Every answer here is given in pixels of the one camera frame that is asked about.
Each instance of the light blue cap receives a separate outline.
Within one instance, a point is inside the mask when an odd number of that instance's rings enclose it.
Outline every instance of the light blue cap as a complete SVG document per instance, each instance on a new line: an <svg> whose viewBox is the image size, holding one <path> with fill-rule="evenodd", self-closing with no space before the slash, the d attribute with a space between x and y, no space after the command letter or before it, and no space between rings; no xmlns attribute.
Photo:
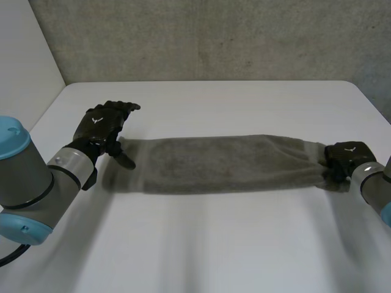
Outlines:
<svg viewBox="0 0 391 293"><path fill-rule="evenodd" d="M23 151L31 141L30 134L18 119L0 116L0 160Z"/></svg>
<svg viewBox="0 0 391 293"><path fill-rule="evenodd" d="M20 244L39 245L53 232L49 226L20 215L0 213L0 235Z"/></svg>
<svg viewBox="0 0 391 293"><path fill-rule="evenodd" d="M391 227L391 203L387 203L380 212L381 219Z"/></svg>

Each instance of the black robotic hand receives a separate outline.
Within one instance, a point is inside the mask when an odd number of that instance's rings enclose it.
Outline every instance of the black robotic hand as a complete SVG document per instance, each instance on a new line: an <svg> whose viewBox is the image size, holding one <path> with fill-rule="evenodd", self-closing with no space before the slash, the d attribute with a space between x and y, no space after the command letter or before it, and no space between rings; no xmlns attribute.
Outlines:
<svg viewBox="0 0 391 293"><path fill-rule="evenodd" d="M107 153L122 167L130 170L136 168L136 164L123 153L117 136L130 112L140 108L133 103L107 101L104 105L89 109L73 136L73 142L68 147L83 151L94 164L98 156Z"/></svg>

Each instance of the fabric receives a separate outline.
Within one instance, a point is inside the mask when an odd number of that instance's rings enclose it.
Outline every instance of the fabric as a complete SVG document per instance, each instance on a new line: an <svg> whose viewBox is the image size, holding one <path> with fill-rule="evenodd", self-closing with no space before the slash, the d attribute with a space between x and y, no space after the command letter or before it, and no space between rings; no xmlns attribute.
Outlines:
<svg viewBox="0 0 391 293"><path fill-rule="evenodd" d="M324 145L279 136L122 140L133 171L111 160L104 187L114 192L213 194L316 186L346 191L327 177Z"/></svg>

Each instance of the logo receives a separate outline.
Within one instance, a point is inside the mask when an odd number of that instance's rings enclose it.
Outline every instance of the logo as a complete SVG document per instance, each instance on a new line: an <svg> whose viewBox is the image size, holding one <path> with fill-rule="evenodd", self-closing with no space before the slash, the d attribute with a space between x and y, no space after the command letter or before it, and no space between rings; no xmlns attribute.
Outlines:
<svg viewBox="0 0 391 293"><path fill-rule="evenodd" d="M356 147L351 148L351 149L349 149L349 148L344 148L345 151L354 151L355 149L356 149Z"/></svg>
<svg viewBox="0 0 391 293"><path fill-rule="evenodd" d="M94 123L94 124L96 124L97 122L99 122L99 121L101 121L101 120L103 120L103 117L102 118L100 118L100 119L92 119L92 122Z"/></svg>

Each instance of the gray wall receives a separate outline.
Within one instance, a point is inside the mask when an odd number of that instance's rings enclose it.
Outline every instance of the gray wall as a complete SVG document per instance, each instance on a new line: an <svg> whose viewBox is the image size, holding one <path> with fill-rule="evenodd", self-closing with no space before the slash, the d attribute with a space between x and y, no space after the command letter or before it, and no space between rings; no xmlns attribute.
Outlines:
<svg viewBox="0 0 391 293"><path fill-rule="evenodd" d="M67 84L345 80L391 121L390 0L30 4Z"/></svg>

